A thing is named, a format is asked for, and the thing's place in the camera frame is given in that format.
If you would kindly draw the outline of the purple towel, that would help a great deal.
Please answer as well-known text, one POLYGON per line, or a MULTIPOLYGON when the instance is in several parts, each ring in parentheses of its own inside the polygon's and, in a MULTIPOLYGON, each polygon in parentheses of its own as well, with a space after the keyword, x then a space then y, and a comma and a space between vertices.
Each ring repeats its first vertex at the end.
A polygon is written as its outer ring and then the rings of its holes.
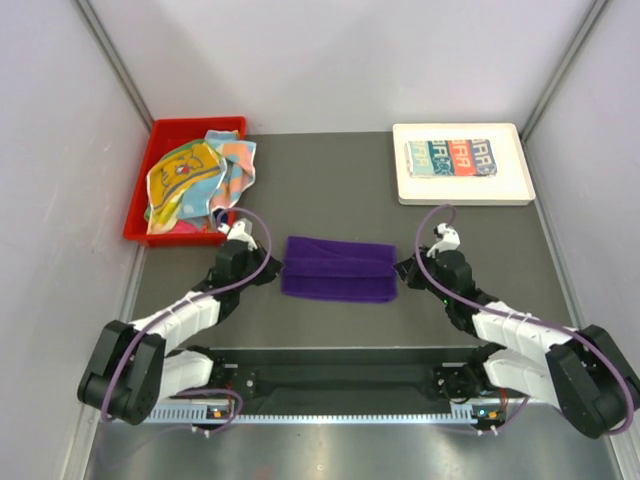
POLYGON ((397 297, 393 245, 290 236, 283 263, 281 292, 287 296, 374 304, 397 297))

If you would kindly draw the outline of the yellow cartoon print towel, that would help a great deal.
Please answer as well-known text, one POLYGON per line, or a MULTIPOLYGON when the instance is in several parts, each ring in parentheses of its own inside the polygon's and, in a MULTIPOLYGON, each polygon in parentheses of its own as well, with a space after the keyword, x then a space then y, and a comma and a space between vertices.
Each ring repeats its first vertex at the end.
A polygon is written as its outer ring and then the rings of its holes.
POLYGON ((223 173, 221 157, 204 139, 196 139, 166 153, 147 173, 149 203, 147 233, 173 229, 185 192, 196 183, 223 173))

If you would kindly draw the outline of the rabbit print striped towel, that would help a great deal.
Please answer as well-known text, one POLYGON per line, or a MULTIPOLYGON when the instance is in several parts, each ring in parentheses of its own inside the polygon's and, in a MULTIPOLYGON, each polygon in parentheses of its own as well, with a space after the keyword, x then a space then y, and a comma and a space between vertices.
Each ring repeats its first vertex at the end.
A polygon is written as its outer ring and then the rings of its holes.
POLYGON ((412 178, 493 177, 498 165, 488 139, 411 140, 404 144, 412 178))

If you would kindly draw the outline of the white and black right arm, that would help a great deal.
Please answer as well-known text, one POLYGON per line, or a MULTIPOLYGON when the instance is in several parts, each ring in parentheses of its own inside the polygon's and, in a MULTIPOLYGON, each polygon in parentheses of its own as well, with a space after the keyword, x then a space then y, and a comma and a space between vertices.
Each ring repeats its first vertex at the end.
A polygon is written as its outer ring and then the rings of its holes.
POLYGON ((639 378, 603 328, 553 326, 510 308, 476 285, 459 251, 421 249, 394 270, 407 287, 434 294, 454 327, 484 343, 462 366, 436 368, 439 395, 458 400, 517 391, 558 410, 592 439, 631 427, 639 378))

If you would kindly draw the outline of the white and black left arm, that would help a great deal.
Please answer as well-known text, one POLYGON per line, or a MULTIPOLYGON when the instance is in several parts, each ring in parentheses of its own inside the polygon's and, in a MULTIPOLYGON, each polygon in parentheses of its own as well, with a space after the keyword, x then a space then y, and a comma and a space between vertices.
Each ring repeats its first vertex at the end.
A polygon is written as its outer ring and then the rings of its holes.
POLYGON ((228 240, 213 267, 182 298, 153 315, 100 332, 77 387, 77 399, 108 420, 138 425, 157 402, 186 390, 216 396, 225 370, 195 349, 176 349, 202 330, 227 319, 248 287, 273 282, 284 264, 251 241, 228 240))

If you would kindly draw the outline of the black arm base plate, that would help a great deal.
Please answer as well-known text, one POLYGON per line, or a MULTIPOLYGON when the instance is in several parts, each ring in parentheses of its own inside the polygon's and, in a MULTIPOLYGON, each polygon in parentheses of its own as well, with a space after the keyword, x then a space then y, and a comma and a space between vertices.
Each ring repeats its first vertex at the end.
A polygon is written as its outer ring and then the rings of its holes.
POLYGON ((191 347, 213 362, 211 372, 178 391, 230 389, 246 401, 276 391, 322 393, 398 393, 427 401, 497 398, 499 389, 481 377, 470 347, 276 348, 191 347))

